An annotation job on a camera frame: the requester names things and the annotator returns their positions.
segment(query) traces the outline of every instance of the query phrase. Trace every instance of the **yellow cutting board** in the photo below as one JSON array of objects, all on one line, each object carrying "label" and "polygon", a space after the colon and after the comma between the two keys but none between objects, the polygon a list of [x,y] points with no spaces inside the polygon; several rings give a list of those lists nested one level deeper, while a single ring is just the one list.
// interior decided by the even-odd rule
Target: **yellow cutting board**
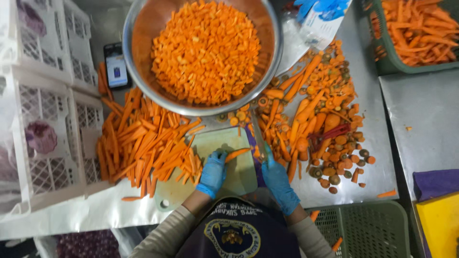
[{"label": "yellow cutting board", "polygon": [[[237,128],[228,128],[196,135],[192,147],[201,159],[205,158],[205,164],[208,156],[217,149],[233,152],[250,145],[244,129],[241,129],[239,137]],[[227,165],[226,180],[217,198],[241,196],[257,189],[257,175],[251,151],[239,155]],[[175,181],[181,172],[181,169],[176,168],[167,182],[158,181],[154,198],[160,211],[175,210],[195,189],[190,180],[185,185],[182,185],[182,180]]]},{"label": "yellow cutting board", "polygon": [[456,258],[459,192],[416,204],[432,258]]}]

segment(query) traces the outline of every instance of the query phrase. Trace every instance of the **blue latex glove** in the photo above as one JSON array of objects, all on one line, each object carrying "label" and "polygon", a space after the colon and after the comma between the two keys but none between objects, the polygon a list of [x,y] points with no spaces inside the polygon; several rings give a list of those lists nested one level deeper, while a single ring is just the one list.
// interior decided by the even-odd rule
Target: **blue latex glove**
[{"label": "blue latex glove", "polygon": [[282,212],[288,216],[300,204],[300,199],[290,187],[285,168],[274,160],[271,148],[266,142],[264,146],[268,155],[268,161],[263,162],[261,166],[264,182],[273,193]]},{"label": "blue latex glove", "polygon": [[297,21],[303,23],[309,10],[314,6],[314,11],[321,12],[319,18],[324,21],[332,21],[344,16],[344,10],[348,7],[349,0],[296,0],[293,4],[300,6]]},{"label": "blue latex glove", "polygon": [[196,186],[196,190],[209,195],[215,199],[215,195],[222,187],[223,181],[226,179],[225,159],[228,154],[226,152],[214,151],[207,163],[202,169],[201,180]]}]

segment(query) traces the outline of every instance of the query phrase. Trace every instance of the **knife blade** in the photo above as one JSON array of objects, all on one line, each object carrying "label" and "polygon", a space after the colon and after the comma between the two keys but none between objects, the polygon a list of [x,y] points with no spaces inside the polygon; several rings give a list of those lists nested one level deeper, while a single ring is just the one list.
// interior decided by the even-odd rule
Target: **knife blade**
[{"label": "knife blade", "polygon": [[253,124],[253,134],[255,135],[255,141],[258,146],[258,150],[260,151],[260,159],[262,161],[268,160],[268,155],[266,153],[266,149],[264,147],[264,139],[263,135],[261,134],[260,126],[258,125],[258,117],[255,113],[255,109],[250,111],[252,117],[252,124]]}]

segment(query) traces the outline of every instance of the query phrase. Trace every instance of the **hand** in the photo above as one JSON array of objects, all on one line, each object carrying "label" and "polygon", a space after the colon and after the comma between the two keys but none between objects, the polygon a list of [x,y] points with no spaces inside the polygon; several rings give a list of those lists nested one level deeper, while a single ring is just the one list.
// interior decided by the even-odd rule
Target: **hand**
[{"label": "hand", "polygon": [[223,181],[226,178],[225,159],[228,154],[226,152],[214,151],[207,163],[202,169],[201,181],[196,186],[196,190],[208,194],[212,199],[222,187]]},{"label": "hand", "polygon": [[316,0],[296,0],[293,5],[300,6],[300,10],[297,14],[297,22],[303,23],[306,15],[308,14],[309,10],[315,4]]},{"label": "hand", "polygon": [[273,193],[282,212],[288,216],[298,206],[300,199],[290,187],[285,168],[274,160],[268,144],[265,142],[264,145],[268,155],[268,161],[263,162],[261,166],[264,182]]}]

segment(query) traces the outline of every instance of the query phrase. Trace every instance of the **green plastic basket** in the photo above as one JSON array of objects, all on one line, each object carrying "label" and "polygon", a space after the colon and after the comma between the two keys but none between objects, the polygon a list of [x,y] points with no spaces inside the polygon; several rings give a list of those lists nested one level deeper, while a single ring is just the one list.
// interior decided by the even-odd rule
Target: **green plastic basket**
[{"label": "green plastic basket", "polygon": [[[443,0],[439,6],[451,14],[451,18],[459,20],[459,5],[457,0]],[[382,9],[381,0],[367,0],[364,4],[364,11],[370,23],[370,31],[372,38],[372,45],[375,50],[376,68],[379,75],[387,75],[394,73],[425,73],[440,70],[447,70],[459,67],[459,62],[450,62],[438,65],[411,67],[407,66],[398,58],[395,52],[394,44],[389,33],[387,32],[387,23]],[[377,17],[380,38],[375,36],[374,24],[372,24],[372,17]],[[455,49],[456,56],[459,56],[459,49]]]},{"label": "green plastic basket", "polygon": [[408,219],[394,201],[321,208],[315,224],[331,246],[343,237],[337,257],[410,257]]}]

